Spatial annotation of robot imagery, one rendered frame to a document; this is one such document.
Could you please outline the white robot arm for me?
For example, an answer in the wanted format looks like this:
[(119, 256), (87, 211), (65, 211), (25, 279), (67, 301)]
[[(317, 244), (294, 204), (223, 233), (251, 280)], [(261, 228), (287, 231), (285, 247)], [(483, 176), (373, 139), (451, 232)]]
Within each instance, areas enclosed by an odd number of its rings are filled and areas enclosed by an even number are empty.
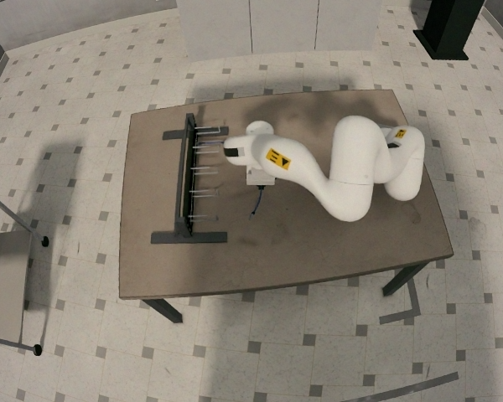
[(367, 213), (373, 183), (384, 183), (394, 199), (414, 198), (421, 185), (424, 148), (416, 127), (380, 128), (366, 117), (347, 116), (334, 129), (327, 179), (306, 146), (274, 135), (265, 121), (254, 121), (246, 134), (224, 142), (229, 162), (251, 165), (246, 185), (274, 185), (274, 177), (299, 183), (331, 215), (347, 222)]

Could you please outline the dark grey metal rack with hooks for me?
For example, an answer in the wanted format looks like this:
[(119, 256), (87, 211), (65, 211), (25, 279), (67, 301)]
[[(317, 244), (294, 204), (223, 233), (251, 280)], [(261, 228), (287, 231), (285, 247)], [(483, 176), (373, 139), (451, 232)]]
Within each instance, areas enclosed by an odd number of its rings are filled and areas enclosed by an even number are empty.
[[(189, 127), (189, 130), (188, 130)], [(151, 244), (197, 244), (197, 243), (227, 243), (227, 231), (224, 232), (195, 232), (193, 230), (193, 221), (217, 221), (216, 219), (201, 219), (193, 220), (193, 217), (203, 217), (208, 215), (193, 215), (194, 211), (194, 197), (211, 197), (217, 195), (200, 195), (194, 196), (194, 192), (208, 192), (208, 190), (194, 191), (194, 174), (207, 174), (195, 173), (195, 169), (209, 168), (209, 167), (196, 167), (197, 145), (202, 144), (198, 142), (198, 137), (214, 137), (214, 136), (228, 136), (228, 127), (208, 128), (211, 126), (197, 127), (194, 119), (194, 113), (186, 113), (184, 130), (182, 131), (165, 131), (163, 133), (163, 140), (181, 139), (181, 150), (179, 159), (179, 175), (176, 194), (175, 217), (174, 217), (174, 232), (173, 233), (157, 233), (151, 234)], [(204, 128), (204, 129), (197, 129)], [(184, 134), (183, 134), (184, 131)], [(212, 131), (212, 132), (210, 132)], [(193, 137), (194, 134), (194, 137)], [(196, 135), (198, 134), (198, 135)], [(189, 138), (185, 180), (184, 180), (184, 202), (183, 202), (183, 216), (180, 217), (182, 183), (184, 173), (184, 155), (186, 147), (186, 138)], [(190, 177), (189, 177), (190, 174)], [(178, 201), (177, 201), (178, 200)], [(189, 203), (188, 203), (189, 200)], [(177, 211), (177, 213), (176, 213)], [(187, 218), (188, 213), (188, 218)], [(176, 220), (176, 222), (175, 222)], [(187, 221), (186, 221), (187, 220)], [(176, 229), (177, 225), (177, 229)], [(179, 233), (179, 230), (181, 233)]]

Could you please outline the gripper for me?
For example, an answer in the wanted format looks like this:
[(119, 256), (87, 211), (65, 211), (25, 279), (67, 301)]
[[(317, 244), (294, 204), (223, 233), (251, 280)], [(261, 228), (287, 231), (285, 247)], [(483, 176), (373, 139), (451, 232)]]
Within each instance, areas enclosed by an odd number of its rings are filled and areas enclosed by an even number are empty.
[[(251, 165), (246, 165), (246, 174), (252, 174)], [(261, 189), (261, 185), (257, 185), (257, 187), (259, 187), (259, 190)], [(264, 190), (264, 187), (266, 187), (266, 185), (262, 185), (262, 190)]]

